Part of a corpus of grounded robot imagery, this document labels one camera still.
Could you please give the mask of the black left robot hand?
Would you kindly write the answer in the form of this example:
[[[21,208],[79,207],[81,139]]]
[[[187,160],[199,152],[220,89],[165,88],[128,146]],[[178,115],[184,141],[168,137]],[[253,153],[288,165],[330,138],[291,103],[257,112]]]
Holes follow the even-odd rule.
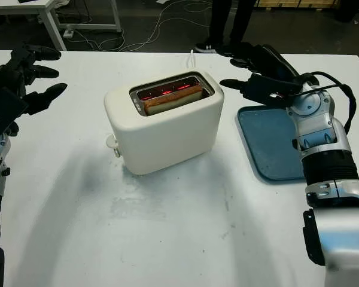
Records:
[[[0,90],[6,89],[15,95],[15,99],[26,105],[25,114],[34,115],[48,109],[67,88],[67,84],[58,83],[43,93],[27,93],[26,86],[37,78],[57,78],[55,69],[37,65],[43,60],[54,61],[61,58],[61,52],[50,47],[22,44],[10,53],[10,60],[0,66]]]

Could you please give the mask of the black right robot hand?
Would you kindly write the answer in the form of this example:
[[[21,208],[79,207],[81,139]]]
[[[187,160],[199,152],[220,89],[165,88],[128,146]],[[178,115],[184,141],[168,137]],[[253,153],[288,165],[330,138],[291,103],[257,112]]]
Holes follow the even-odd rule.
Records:
[[[222,45],[216,52],[231,58],[230,63],[245,68],[261,76],[290,83],[291,91],[299,92],[303,84],[297,77],[299,73],[270,45],[252,45],[248,42]]]

